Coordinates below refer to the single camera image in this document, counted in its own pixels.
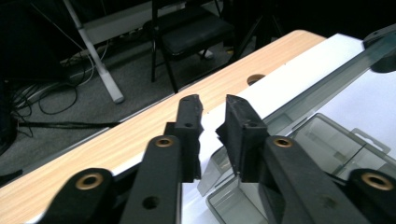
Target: black chair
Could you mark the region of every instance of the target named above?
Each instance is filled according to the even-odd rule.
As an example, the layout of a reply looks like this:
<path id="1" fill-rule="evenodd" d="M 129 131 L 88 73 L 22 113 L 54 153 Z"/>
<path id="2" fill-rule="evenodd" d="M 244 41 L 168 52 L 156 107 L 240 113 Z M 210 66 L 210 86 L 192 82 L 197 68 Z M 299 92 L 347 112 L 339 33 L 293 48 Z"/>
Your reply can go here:
<path id="1" fill-rule="evenodd" d="M 204 51 L 202 55 L 205 57 L 208 48 L 234 37 L 233 26 L 230 23 L 204 9 L 200 4 L 191 4 L 191 1 L 182 9 L 159 17 L 162 8 L 185 2 L 153 0 L 152 20 L 145 24 L 145 29 L 149 30 L 152 39 L 151 81 L 155 81 L 156 67 L 161 64 L 156 62 L 156 52 L 160 49 L 175 93 L 179 88 L 170 61 L 184 59 L 201 50 Z"/>

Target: gray carpet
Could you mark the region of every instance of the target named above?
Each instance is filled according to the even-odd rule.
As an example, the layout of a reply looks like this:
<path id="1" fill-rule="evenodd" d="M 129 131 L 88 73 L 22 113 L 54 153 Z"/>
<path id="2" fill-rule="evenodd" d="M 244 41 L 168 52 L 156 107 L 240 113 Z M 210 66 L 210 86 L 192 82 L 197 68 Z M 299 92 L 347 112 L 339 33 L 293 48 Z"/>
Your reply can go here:
<path id="1" fill-rule="evenodd" d="M 210 49 L 214 53 L 212 60 L 200 60 L 198 55 L 172 62 L 179 87 L 190 85 L 205 71 L 209 71 L 226 63 L 230 54 L 222 44 Z M 244 55 L 253 51 L 248 46 Z M 48 115 L 45 112 L 57 112 L 71 105 L 76 97 L 73 88 L 58 88 L 49 96 L 31 105 L 31 116 L 24 118 L 26 122 L 65 122 L 77 121 L 87 123 L 116 122 L 127 119 L 139 111 L 173 94 L 165 66 L 157 68 L 157 80 L 150 81 L 151 45 L 142 35 L 136 34 L 117 38 L 107 48 L 104 64 L 119 85 L 125 101 L 114 104 L 106 88 L 94 72 L 86 84 L 76 88 L 76 102 L 64 112 Z M 77 63 L 69 68 L 70 75 L 82 71 L 82 64 Z M 18 111 L 21 115 L 30 112 L 26 107 Z M 0 156 L 0 175 L 9 174 L 23 169 L 28 172 L 58 157 L 67 150 L 73 149 L 81 141 L 101 132 L 103 129 L 48 129 L 20 127 L 13 145 Z"/>

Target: chair leg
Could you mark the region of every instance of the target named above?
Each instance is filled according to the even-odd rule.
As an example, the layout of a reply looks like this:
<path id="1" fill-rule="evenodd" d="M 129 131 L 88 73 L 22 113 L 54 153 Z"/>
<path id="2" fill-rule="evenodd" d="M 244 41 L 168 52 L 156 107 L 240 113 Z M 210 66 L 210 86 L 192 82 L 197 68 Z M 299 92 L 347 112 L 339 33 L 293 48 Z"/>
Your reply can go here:
<path id="1" fill-rule="evenodd" d="M 168 58 L 166 57 L 166 55 L 164 53 L 163 53 L 163 59 L 165 60 L 166 70 L 168 72 L 169 78 L 171 79 L 172 88 L 174 89 L 175 93 L 178 93 L 178 87 L 177 87 L 177 84 L 176 84 L 176 81 L 175 81 L 174 74 L 172 72 L 171 65 L 169 63 Z"/>
<path id="2" fill-rule="evenodd" d="M 155 40 L 152 40 L 151 49 L 151 82 L 155 82 L 155 68 L 157 67 L 157 46 Z"/>

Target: wooden tabletop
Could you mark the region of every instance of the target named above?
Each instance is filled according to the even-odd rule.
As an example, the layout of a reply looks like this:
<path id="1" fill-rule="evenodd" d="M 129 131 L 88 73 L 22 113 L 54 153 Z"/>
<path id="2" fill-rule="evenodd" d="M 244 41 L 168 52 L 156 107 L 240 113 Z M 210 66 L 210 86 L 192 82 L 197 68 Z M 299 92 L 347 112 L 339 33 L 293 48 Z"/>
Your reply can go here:
<path id="1" fill-rule="evenodd" d="M 184 96 L 199 94 L 206 114 L 222 104 L 227 94 L 247 88 L 248 77 L 268 75 L 323 40 L 307 31 L 291 32 L 2 187 L 0 223 L 23 223 L 41 214 L 68 178 L 81 170 L 102 167 L 113 171 L 139 155 L 152 137 L 163 134 L 167 121 L 175 121 L 178 102 Z"/>

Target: wooden table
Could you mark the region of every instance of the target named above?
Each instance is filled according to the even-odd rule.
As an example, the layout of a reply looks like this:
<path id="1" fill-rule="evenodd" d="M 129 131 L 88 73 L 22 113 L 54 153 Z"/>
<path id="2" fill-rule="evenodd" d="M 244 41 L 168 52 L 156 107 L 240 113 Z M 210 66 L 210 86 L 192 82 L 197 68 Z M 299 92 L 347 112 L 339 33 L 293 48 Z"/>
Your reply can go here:
<path id="1" fill-rule="evenodd" d="M 224 102 L 226 94 L 248 87 L 248 77 L 268 75 L 282 64 L 325 40 L 294 31 L 236 63 L 173 95 L 0 189 L 0 223 L 23 223 L 41 214 L 69 177 L 91 167 L 115 170 L 141 154 L 148 141 L 175 121 L 179 100 L 199 94 L 204 114 Z"/>

